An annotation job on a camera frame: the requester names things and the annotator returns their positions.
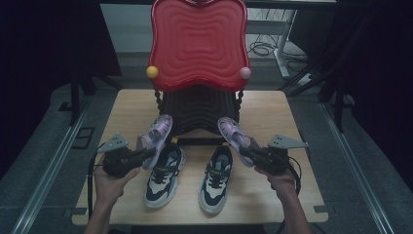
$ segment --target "wavy red panel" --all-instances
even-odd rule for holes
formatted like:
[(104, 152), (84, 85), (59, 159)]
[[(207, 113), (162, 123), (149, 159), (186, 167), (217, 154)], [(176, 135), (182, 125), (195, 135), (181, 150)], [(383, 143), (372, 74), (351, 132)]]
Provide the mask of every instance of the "wavy red panel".
[(154, 44), (149, 65), (159, 75), (151, 79), (160, 91), (175, 91), (196, 84), (234, 92), (246, 80), (246, 8), (243, 1), (196, 3), (159, 0), (152, 8)]

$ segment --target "hand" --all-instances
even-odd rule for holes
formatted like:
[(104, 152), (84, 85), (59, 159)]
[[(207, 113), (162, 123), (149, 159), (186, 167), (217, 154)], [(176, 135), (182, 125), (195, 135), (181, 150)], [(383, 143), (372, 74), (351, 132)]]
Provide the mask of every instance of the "hand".
[(267, 176), (267, 180), (271, 183), (272, 188), (277, 191), (279, 198), (288, 196), (291, 192), (295, 193), (294, 176), (289, 170), (285, 170), (285, 172), (280, 175), (271, 175), (258, 167), (254, 167), (254, 170)]
[(124, 177), (109, 176), (102, 166), (94, 168), (94, 183), (96, 189), (96, 202), (109, 206), (115, 205), (118, 198), (124, 193), (125, 185), (139, 173), (140, 168), (128, 172)]

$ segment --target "shoe sole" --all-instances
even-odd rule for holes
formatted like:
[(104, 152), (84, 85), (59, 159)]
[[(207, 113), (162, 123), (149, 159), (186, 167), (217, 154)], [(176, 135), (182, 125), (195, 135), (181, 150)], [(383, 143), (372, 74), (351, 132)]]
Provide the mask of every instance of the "shoe sole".
[[(186, 156), (185, 156), (185, 152), (184, 152), (181, 148), (179, 148), (179, 149), (180, 149), (181, 154), (182, 154), (182, 161), (181, 161), (181, 163), (179, 164), (179, 167), (178, 167), (179, 174), (180, 174), (182, 168), (185, 166)], [(155, 205), (155, 206), (154, 206), (154, 205), (151, 205), (151, 204), (148, 204), (148, 203), (146, 202), (146, 198), (145, 198), (145, 204), (146, 204), (146, 206), (147, 206), (148, 208), (161, 208), (161, 207), (165, 206), (165, 205), (166, 205), (167, 203), (169, 203), (169, 202), (172, 200), (172, 198), (175, 196), (176, 187), (177, 187), (177, 186), (178, 186), (178, 180), (177, 180), (177, 176), (176, 176), (175, 184), (173, 185), (173, 188), (172, 188), (172, 191), (171, 191), (171, 193), (170, 193), (170, 196), (168, 196), (167, 199), (166, 199), (164, 202), (160, 203), (159, 205)]]

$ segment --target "sneaker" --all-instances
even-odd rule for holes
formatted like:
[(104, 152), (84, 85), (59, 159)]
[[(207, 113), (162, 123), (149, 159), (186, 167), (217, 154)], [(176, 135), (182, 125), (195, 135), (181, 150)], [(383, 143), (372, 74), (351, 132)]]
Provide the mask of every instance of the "sneaker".
[(222, 211), (227, 201), (227, 183), (233, 165), (228, 146), (218, 146), (206, 166), (206, 176), (201, 186), (199, 203), (209, 214)]
[(177, 177), (185, 164), (185, 153), (176, 144), (166, 145), (147, 182), (145, 204), (160, 208), (172, 200), (178, 184)]

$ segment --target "wooden tabletop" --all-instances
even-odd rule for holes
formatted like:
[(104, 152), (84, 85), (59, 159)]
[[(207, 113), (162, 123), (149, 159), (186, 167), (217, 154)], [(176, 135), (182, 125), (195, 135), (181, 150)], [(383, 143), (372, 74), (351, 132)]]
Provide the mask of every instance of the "wooden tabletop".
[[(145, 134), (158, 117), (159, 111), (153, 90), (122, 90), (114, 103), (101, 142), (120, 133), (135, 147), (137, 136)], [(277, 91), (244, 91), (240, 125), (261, 146), (267, 146), (275, 134), (301, 139), (284, 93)], [(191, 132), (185, 137), (219, 137), (206, 131)], [(203, 212), (198, 203), (199, 189), (207, 162), (216, 146), (183, 146), (187, 162), (178, 177), (173, 199), (160, 209), (149, 209), (143, 196), (150, 171), (141, 170), (125, 187), (124, 195), (115, 205), (112, 224), (247, 224), (281, 222), (282, 205), (267, 178), (253, 168), (247, 168), (231, 147), (234, 168), (228, 182), (228, 200), (218, 215)], [(328, 220), (328, 213), (316, 212), (324, 207), (312, 167), (305, 149), (290, 149), (289, 156), (301, 165), (302, 189), (299, 195), (310, 222)], [(79, 196), (76, 208), (86, 208), (87, 185)], [(75, 214), (72, 221), (78, 225), (88, 222), (86, 214)]]

